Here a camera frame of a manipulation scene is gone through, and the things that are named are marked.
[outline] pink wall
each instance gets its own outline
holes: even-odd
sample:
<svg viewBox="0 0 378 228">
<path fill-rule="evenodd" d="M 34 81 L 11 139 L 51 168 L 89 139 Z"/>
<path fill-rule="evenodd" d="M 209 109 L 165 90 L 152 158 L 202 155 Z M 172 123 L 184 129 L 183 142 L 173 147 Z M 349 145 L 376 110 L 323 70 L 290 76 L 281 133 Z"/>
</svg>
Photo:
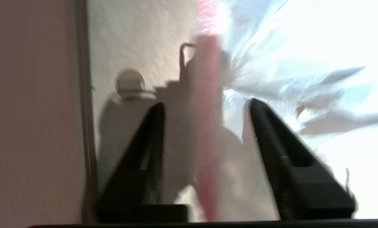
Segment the pink wall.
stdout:
<svg viewBox="0 0 378 228">
<path fill-rule="evenodd" d="M 81 221 L 69 2 L 0 1 L 0 227 Z"/>
</svg>

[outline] wall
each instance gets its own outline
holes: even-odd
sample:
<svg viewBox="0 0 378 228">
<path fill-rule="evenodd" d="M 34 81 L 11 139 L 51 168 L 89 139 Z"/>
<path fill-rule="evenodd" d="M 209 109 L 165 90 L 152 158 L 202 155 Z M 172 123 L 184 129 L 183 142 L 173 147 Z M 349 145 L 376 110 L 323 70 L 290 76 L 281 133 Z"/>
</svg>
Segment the wall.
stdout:
<svg viewBox="0 0 378 228">
<path fill-rule="evenodd" d="M 0 1 L 0 227 L 81 222 L 67 1 Z"/>
</svg>

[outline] textured wall surface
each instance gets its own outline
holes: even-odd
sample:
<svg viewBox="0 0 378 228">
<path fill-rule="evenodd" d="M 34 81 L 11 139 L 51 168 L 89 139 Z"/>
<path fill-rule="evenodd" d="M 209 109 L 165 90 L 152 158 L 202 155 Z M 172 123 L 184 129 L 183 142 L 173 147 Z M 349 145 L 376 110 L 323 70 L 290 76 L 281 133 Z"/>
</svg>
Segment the textured wall surface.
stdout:
<svg viewBox="0 0 378 228">
<path fill-rule="evenodd" d="M 81 222 L 69 3 L 0 1 L 0 227 Z"/>
<path fill-rule="evenodd" d="M 166 143 L 165 157 L 175 166 L 179 166 L 178 160 L 183 163 L 184 153 L 178 152 L 188 147 L 187 111 L 174 104 L 186 104 L 184 87 L 187 85 L 174 83 L 168 89 L 165 87 L 168 82 L 179 80 L 179 48 L 195 35 L 196 6 L 194 0 L 88 1 L 92 106 L 100 189 L 147 109 L 156 102 L 151 99 L 115 101 L 115 81 L 126 69 L 140 72 L 146 90 L 155 91 L 157 100 L 166 102 L 169 115 L 166 124 L 167 128 L 172 127 L 166 133 L 166 140 L 173 144 Z M 172 184 L 177 185 L 178 179 L 183 178 L 173 178 L 174 181 L 166 183 L 167 188 L 174 188 Z"/>
</svg>

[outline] crumpled plastic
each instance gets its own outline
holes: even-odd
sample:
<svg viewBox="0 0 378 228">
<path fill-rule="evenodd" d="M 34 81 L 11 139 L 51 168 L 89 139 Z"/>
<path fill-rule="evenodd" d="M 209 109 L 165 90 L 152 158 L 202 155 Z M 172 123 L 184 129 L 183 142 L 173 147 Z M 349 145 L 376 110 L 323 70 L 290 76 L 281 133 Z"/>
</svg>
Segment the crumpled plastic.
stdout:
<svg viewBox="0 0 378 228">
<path fill-rule="evenodd" d="M 222 91 L 224 127 L 244 145 L 254 137 L 244 131 L 246 101 L 265 101 L 351 191 L 354 218 L 378 218 L 378 1 L 220 0 L 218 11 L 231 77 Z M 221 221 L 278 218 L 274 206 L 257 216 L 269 194 L 256 189 L 257 179 L 243 180 L 255 172 L 244 167 L 259 165 L 249 157 L 256 148 L 222 152 L 220 191 L 231 189 L 231 199 L 220 198 L 230 207 Z M 230 217 L 247 210 L 254 215 Z"/>
</svg>

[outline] white plastic bag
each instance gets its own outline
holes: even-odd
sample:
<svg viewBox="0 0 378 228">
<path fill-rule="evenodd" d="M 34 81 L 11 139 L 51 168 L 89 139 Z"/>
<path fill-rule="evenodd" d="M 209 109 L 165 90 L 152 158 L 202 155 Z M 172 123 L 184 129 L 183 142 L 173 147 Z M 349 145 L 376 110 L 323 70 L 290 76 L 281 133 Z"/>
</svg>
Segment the white plastic bag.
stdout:
<svg viewBox="0 0 378 228">
<path fill-rule="evenodd" d="M 266 101 L 341 185 L 347 169 L 353 193 L 372 180 L 367 191 L 356 195 L 355 217 L 378 218 L 378 201 L 370 201 L 378 197 L 378 1 L 221 0 L 220 8 L 229 19 L 224 21 L 222 48 L 232 77 L 223 89 L 225 128 L 238 139 L 251 137 L 252 132 L 245 136 L 243 131 L 250 124 L 244 120 L 248 110 L 243 100 Z M 356 150 L 354 140 L 365 150 Z M 221 164 L 236 160 L 238 167 L 255 165 L 247 157 L 256 153 L 253 149 L 238 153 L 226 152 Z M 232 182 L 221 188 L 251 192 L 255 180 L 239 180 L 252 172 L 238 168 L 236 175 L 228 174 Z M 242 197 L 234 197 L 241 202 L 238 208 L 259 210 L 257 200 L 245 202 Z"/>
</svg>

